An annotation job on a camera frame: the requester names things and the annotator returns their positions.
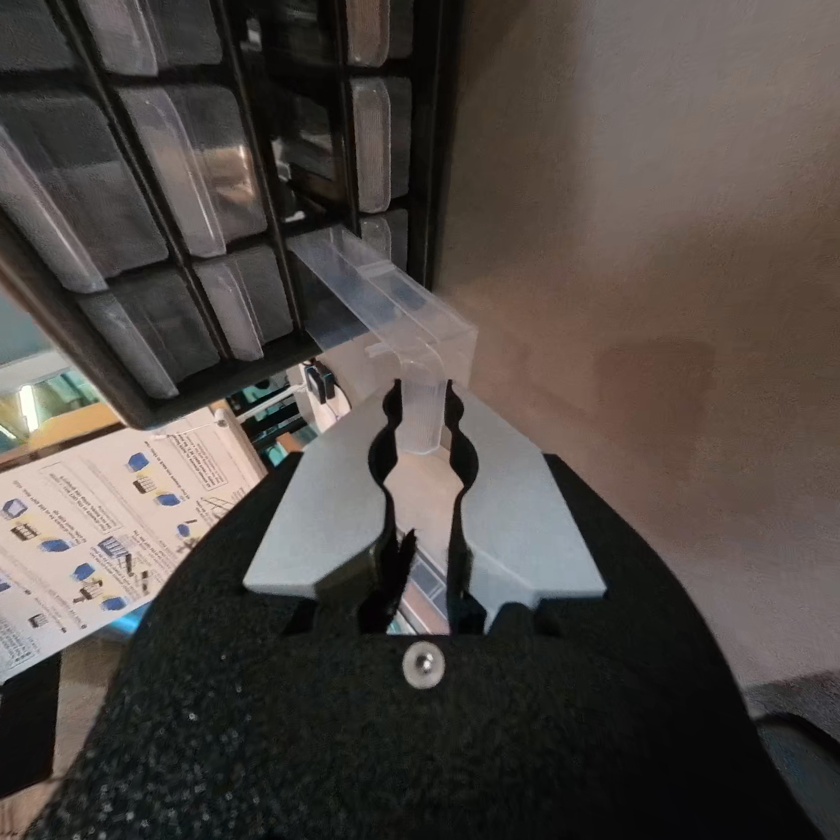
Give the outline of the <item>white instruction sheet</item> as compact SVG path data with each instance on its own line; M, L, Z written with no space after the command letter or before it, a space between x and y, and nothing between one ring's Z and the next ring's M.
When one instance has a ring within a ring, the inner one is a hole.
M2 682L150 603L265 476L210 407L3 472Z

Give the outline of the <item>clear plastic pulled-out drawer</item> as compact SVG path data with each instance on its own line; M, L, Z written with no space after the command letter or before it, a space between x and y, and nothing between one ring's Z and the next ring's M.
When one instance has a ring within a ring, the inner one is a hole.
M322 350L350 338L347 311L395 356L402 382L398 446L430 455L441 445L448 383L469 383L478 328L441 298L341 225L287 241L287 251L316 289L306 328Z

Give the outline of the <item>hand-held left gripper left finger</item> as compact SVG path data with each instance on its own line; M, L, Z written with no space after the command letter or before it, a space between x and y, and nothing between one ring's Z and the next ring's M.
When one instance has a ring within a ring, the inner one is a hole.
M386 588L398 548L384 483L402 420L395 380L305 447L245 573L248 591L342 600Z

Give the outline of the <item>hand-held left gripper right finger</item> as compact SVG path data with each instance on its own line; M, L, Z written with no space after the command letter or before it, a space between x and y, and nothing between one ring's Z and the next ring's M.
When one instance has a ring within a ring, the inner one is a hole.
M599 600L606 583L542 450L449 383L449 464L463 488L448 549L452 632L487 632L501 609Z

